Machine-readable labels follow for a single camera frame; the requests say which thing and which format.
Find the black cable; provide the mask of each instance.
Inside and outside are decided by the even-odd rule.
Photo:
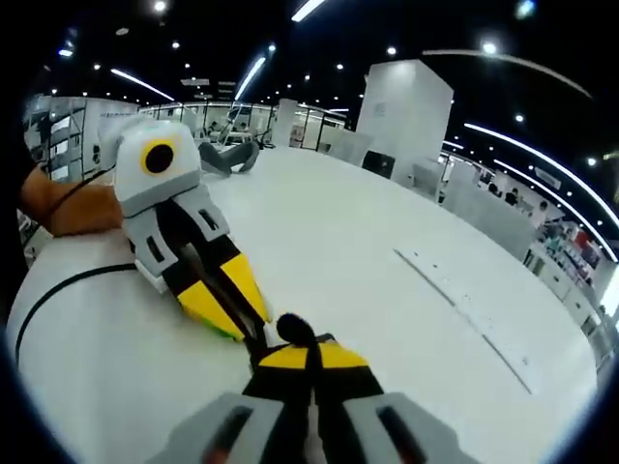
[[[137,269],[137,267],[135,266],[134,263],[115,264],[115,265],[112,265],[112,266],[104,266],[102,268],[91,269],[90,271],[86,271],[84,273],[79,273],[79,274],[73,275],[73,276],[63,280],[59,284],[55,285],[50,290],[48,290],[30,308],[30,311],[28,311],[28,314],[26,315],[26,318],[21,323],[21,327],[19,328],[19,334],[17,335],[17,343],[15,344],[15,363],[16,363],[17,367],[19,367],[19,348],[21,347],[21,341],[23,340],[23,335],[25,334],[26,329],[28,328],[28,324],[30,324],[30,321],[32,320],[34,315],[41,308],[41,306],[43,306],[45,304],[45,302],[47,302],[47,300],[49,300],[51,297],[53,297],[56,293],[58,293],[63,288],[68,287],[69,285],[71,285],[73,283],[76,283],[76,282],[79,282],[81,280],[84,280],[86,278],[90,278],[90,277],[94,277],[94,276],[101,276],[103,274],[120,273],[122,271],[133,271],[133,270],[136,270],[136,269]]]
[[[79,184],[74,186],[71,190],[69,190],[67,193],[62,195],[62,197],[54,204],[54,206],[51,207],[51,209],[47,212],[47,214],[39,221],[39,223],[35,226],[35,228],[32,230],[32,232],[26,238],[26,240],[24,240],[22,248],[26,249],[26,247],[28,246],[28,244],[30,243],[32,238],[35,236],[35,234],[37,233],[37,231],[41,227],[41,223],[45,222],[46,220],[51,218],[51,216],[56,211],[58,211],[58,208],[60,208],[65,201],[67,201],[77,191],[83,189],[84,187],[86,187],[88,184],[90,184],[94,180],[99,179],[103,174],[106,174],[107,172],[111,171],[114,167],[115,167],[115,165],[110,167],[109,169],[106,169],[105,171],[99,171],[97,174],[95,174],[94,176],[92,176],[92,177],[90,177],[88,179],[84,179]]]

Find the gray robot part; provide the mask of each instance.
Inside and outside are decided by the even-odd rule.
[[[230,227],[220,209],[215,206],[208,189],[198,185],[170,198],[197,224],[207,242],[230,233]],[[150,274],[151,280],[161,279],[162,272],[178,261],[163,239],[155,208],[134,217],[125,217],[123,229],[135,246],[135,260]]]
[[[283,403],[236,393],[224,393],[207,407],[178,425],[166,448],[148,464],[195,464],[221,447],[226,435],[238,433],[229,447],[227,464],[262,461]]]
[[[344,407],[368,464],[399,464],[392,434],[427,464],[477,464],[462,452],[454,430],[402,393],[350,399]]]
[[[152,208],[154,204],[165,201],[167,198],[177,194],[179,191],[191,191],[199,184],[200,173],[198,171],[187,172],[170,179],[164,184],[152,187],[121,202],[123,216],[125,218],[135,217],[148,208]]]
[[[202,169],[229,177],[232,174],[232,167],[239,164],[242,164],[239,172],[251,170],[260,154],[260,147],[256,142],[247,142],[220,153],[210,143],[203,142],[198,151]]]

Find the white robot body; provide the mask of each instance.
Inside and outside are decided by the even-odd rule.
[[[200,155],[182,124],[142,120],[122,132],[114,192],[131,218],[200,184]]]
[[[174,201],[207,242],[229,233],[221,211],[200,184],[200,155],[189,128],[180,123],[133,116],[104,138],[102,153],[116,159],[114,193],[123,229],[135,246],[135,264],[160,292],[162,272],[178,261],[159,228],[156,207]]]

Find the black ceiling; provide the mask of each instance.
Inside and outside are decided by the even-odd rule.
[[[117,68],[178,102],[195,101],[195,89],[181,84],[181,78],[192,76],[211,80],[200,91],[229,100],[234,94],[221,93],[217,83],[242,81],[251,63],[264,54],[269,59],[244,101],[273,102],[279,91],[299,102],[349,108],[354,123],[372,64],[422,58],[424,50],[477,50],[482,41],[491,40],[503,53],[565,75],[593,98],[546,74],[499,60],[425,56],[425,63],[455,90],[447,138],[457,135],[466,152],[475,151],[471,158],[488,165],[499,158],[523,170],[532,161],[544,167],[526,152],[463,124],[503,132],[564,163],[607,203],[612,201],[617,174],[603,162],[594,168],[585,163],[586,157],[600,159],[619,148],[619,84],[612,71],[617,39],[610,4],[540,0],[535,14],[518,20],[516,1],[327,0],[295,23],[290,18],[305,0],[168,0],[164,14],[155,14],[153,3],[112,2],[80,12],[67,34],[74,56],[50,56],[45,63],[50,71],[42,71],[36,90],[48,94],[57,88],[58,95],[88,92],[93,97],[110,92],[114,99],[168,102],[110,73]],[[130,31],[119,37],[115,32],[121,27]],[[179,42],[178,49],[172,48],[173,41]],[[267,51],[269,44],[277,46],[274,54]],[[386,53],[389,45],[398,50],[394,58]],[[102,68],[95,71],[95,63]],[[337,63],[344,65],[342,71]],[[516,113],[525,116],[524,123],[515,121]],[[571,202],[589,220],[604,220],[600,230],[605,236],[619,240],[617,228],[588,195],[571,183],[565,189],[575,193]]]

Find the yellow panel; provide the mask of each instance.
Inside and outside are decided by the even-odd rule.
[[[236,340],[245,338],[204,283],[192,285],[178,296],[178,301],[192,318],[206,322]]]
[[[276,351],[271,356],[267,356],[260,362],[260,365],[263,367],[280,367],[285,369],[305,369],[307,357],[307,348],[286,346]]]
[[[236,255],[230,261],[221,266],[221,269],[234,282],[237,288],[241,291],[245,299],[250,302],[253,310],[262,318],[263,321],[271,322],[267,315],[264,301],[260,295],[260,290],[255,284],[253,274],[251,273],[250,262],[247,256],[241,253]]]
[[[322,357],[322,366],[325,369],[368,365],[368,362],[357,353],[346,350],[337,343],[320,343],[320,355]]]

